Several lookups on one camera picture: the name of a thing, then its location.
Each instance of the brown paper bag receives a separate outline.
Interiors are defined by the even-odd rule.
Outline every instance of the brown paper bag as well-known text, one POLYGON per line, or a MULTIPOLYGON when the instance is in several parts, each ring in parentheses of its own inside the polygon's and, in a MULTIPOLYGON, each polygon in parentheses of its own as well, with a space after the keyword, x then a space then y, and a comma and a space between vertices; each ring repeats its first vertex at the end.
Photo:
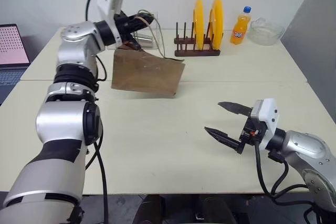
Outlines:
POLYGON ((114 52, 112 88, 175 95, 184 66, 181 61, 122 46, 114 52))

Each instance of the blue bottle cap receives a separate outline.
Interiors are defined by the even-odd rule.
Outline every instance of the blue bottle cap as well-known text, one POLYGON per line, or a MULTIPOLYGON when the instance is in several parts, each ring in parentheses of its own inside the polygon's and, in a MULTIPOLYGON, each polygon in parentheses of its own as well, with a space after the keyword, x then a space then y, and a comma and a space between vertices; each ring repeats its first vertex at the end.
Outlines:
POLYGON ((250 6, 245 6, 243 12, 244 13, 250 13, 251 12, 251 7, 250 6))

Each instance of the glass bowl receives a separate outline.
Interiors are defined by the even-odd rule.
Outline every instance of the glass bowl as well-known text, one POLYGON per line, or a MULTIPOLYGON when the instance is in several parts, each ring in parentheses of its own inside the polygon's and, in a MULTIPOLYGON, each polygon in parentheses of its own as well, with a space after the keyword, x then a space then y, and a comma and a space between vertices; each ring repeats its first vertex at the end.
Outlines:
POLYGON ((284 31, 285 29, 282 26, 266 21, 264 18, 259 18, 251 22, 247 36, 254 43, 270 46, 278 41, 284 31))

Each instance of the pink screen display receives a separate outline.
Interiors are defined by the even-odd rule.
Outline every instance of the pink screen display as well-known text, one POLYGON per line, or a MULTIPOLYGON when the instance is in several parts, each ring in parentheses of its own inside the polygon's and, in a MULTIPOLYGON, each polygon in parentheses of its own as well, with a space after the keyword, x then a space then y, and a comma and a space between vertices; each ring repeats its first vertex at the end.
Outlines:
POLYGON ((0 27, 0 65, 17 63, 29 63, 17 27, 0 27))

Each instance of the robotic arm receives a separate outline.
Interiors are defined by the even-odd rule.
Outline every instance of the robotic arm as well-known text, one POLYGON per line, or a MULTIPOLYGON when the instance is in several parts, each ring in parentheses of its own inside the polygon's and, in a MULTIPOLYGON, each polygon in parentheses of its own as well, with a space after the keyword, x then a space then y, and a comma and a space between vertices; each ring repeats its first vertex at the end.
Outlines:
MULTIPOLYGON (((56 75, 36 118, 41 152, 21 171, 4 200, 1 224, 80 223, 85 155, 102 134, 95 93, 96 55, 105 46, 132 41, 131 33, 146 27, 121 11, 122 0, 98 0, 104 21, 66 27, 58 51, 56 75)), ((138 14, 148 23, 153 17, 138 14)))
POLYGON ((247 116, 240 141, 216 129, 206 127, 205 130, 220 143, 233 148, 239 154, 243 152, 245 144, 255 147, 258 178, 264 193, 279 205, 311 203, 311 210, 315 211, 318 220, 322 223, 336 223, 336 159, 326 143, 312 134, 285 132, 277 128, 279 113, 274 99, 258 100, 253 108, 231 102, 220 102, 218 105, 235 114, 247 116), (301 175, 306 185, 286 188, 278 195, 275 194, 275 189, 269 193, 262 178, 259 149, 270 151, 268 157, 274 161, 288 162, 301 175), (297 187, 308 188, 314 203, 276 201, 285 192, 297 187))

